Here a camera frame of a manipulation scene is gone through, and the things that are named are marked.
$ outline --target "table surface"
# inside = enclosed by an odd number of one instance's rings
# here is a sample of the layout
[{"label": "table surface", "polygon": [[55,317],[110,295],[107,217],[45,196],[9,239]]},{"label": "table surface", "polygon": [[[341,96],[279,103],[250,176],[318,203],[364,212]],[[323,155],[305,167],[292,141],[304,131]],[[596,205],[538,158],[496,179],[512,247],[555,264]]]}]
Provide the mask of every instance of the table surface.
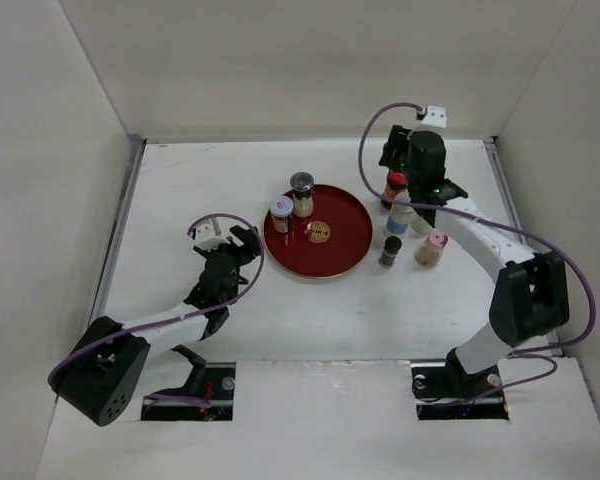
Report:
[{"label": "table surface", "polygon": [[[136,398],[100,428],[60,401],[37,479],[600,480],[587,388],[576,360],[557,361],[553,376],[511,389],[509,421],[418,421],[408,364],[395,360],[238,362],[231,422],[141,422]],[[505,381],[546,368],[500,364]]]},{"label": "table surface", "polygon": [[[379,190],[387,172],[377,165],[383,142],[371,139],[366,147],[366,170]],[[446,145],[448,176],[487,216],[508,223],[483,142]],[[438,267],[420,267],[413,253],[422,237],[413,232],[392,269],[378,265],[387,211],[360,180],[357,146],[354,139],[147,146],[105,313],[129,320],[176,305],[203,267],[188,226],[211,212],[262,226],[270,200],[303,170],[362,201],[374,225],[368,254],[341,277],[311,280],[267,253],[258,284],[231,307],[222,329],[189,346],[209,361],[443,358],[487,322],[493,283],[453,241]],[[255,264],[243,275],[251,277]]]}]

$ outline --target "blue label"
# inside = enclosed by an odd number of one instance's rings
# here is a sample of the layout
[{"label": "blue label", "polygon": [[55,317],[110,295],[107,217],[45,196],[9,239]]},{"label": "blue label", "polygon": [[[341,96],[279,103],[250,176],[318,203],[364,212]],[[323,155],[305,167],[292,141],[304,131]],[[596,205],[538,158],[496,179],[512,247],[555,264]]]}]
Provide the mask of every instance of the blue label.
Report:
[{"label": "blue label", "polygon": [[391,216],[389,216],[389,218],[387,218],[387,230],[389,230],[394,235],[402,235],[404,232],[406,232],[407,225],[409,225],[409,224],[394,222],[393,219],[391,218]]}]

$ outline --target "plastic container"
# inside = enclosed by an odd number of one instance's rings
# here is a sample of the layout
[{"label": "plastic container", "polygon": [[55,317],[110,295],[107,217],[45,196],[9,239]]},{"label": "plastic container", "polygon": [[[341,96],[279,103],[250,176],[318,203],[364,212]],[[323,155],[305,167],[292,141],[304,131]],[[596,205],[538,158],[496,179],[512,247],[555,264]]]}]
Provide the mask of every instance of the plastic container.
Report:
[{"label": "plastic container", "polygon": [[[400,192],[404,192],[407,189],[407,183],[404,173],[396,172],[395,170],[389,169],[387,174],[387,185],[384,187],[384,196],[394,199]],[[382,206],[389,210],[391,203],[386,200],[381,200]]]},{"label": "plastic container", "polygon": [[[395,200],[401,202],[409,202],[409,192],[400,192],[396,195]],[[394,203],[391,205],[391,212],[387,217],[387,232],[389,235],[401,236],[407,231],[409,226],[409,219],[413,214],[413,208],[405,207],[404,205],[398,205]]]},{"label": "plastic container", "polygon": [[384,242],[382,255],[380,255],[380,259],[378,260],[380,265],[384,268],[391,268],[396,261],[400,248],[402,248],[402,240],[395,236],[387,238]]},{"label": "plastic container", "polygon": [[432,231],[416,252],[416,262],[423,267],[435,267],[440,262],[448,241],[449,237],[444,233]]},{"label": "plastic container", "polygon": [[313,213],[313,177],[307,172],[298,172],[291,176],[290,183],[293,191],[293,214],[306,218]]},{"label": "plastic container", "polygon": [[411,215],[409,225],[411,225],[414,232],[419,233],[420,235],[429,235],[433,231],[433,227],[429,225],[429,222],[416,212],[413,212]]},{"label": "plastic container", "polygon": [[293,230],[293,200],[281,196],[271,200],[269,207],[273,229],[278,233],[289,233]]}]

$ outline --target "round red plate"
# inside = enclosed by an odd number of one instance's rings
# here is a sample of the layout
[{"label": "round red plate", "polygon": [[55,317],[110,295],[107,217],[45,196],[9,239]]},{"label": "round red plate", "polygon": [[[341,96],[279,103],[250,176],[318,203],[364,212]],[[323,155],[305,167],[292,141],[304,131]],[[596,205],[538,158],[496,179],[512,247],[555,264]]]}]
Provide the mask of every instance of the round red plate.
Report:
[{"label": "round red plate", "polygon": [[[291,197],[291,191],[285,193]],[[294,218],[293,231],[273,229],[271,215],[264,220],[264,241],[284,268],[303,277],[327,278],[355,267],[369,251],[373,229],[360,201],[330,185],[313,187],[313,213]]]}]

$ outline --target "white wall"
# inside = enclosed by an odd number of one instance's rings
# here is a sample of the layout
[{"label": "white wall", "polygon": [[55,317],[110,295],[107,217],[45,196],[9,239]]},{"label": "white wall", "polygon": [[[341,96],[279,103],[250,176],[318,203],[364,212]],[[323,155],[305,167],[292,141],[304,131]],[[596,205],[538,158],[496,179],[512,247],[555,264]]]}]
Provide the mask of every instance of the white wall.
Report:
[{"label": "white wall", "polygon": [[[507,122],[498,146],[523,224],[572,252],[598,298],[593,335],[575,348],[600,416],[600,0],[579,0]],[[572,320],[586,302],[570,284]]]},{"label": "white wall", "polygon": [[0,479],[35,475],[128,150],[57,1],[0,0]]},{"label": "white wall", "polygon": [[227,138],[358,135],[414,99],[495,135],[574,1],[62,3],[128,132]]}]

